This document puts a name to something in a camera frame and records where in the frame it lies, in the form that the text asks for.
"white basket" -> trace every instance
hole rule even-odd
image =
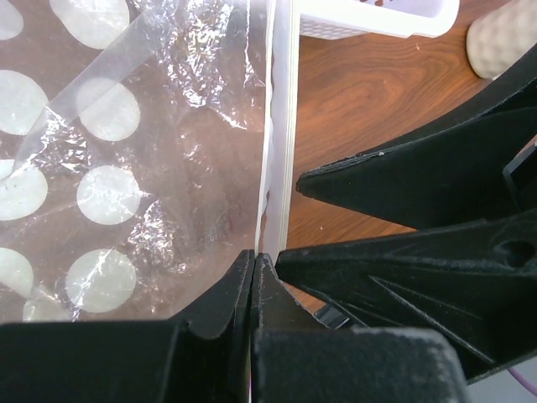
[[[299,0],[300,34],[341,39],[374,32],[435,38],[455,23],[460,0]]]

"clear plastic bag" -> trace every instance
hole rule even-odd
[[[266,1],[10,5],[0,320],[173,315],[254,247]]]

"purple wire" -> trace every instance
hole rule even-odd
[[[537,386],[529,382],[519,371],[515,368],[509,368],[508,372],[519,382],[529,393],[537,397]]]

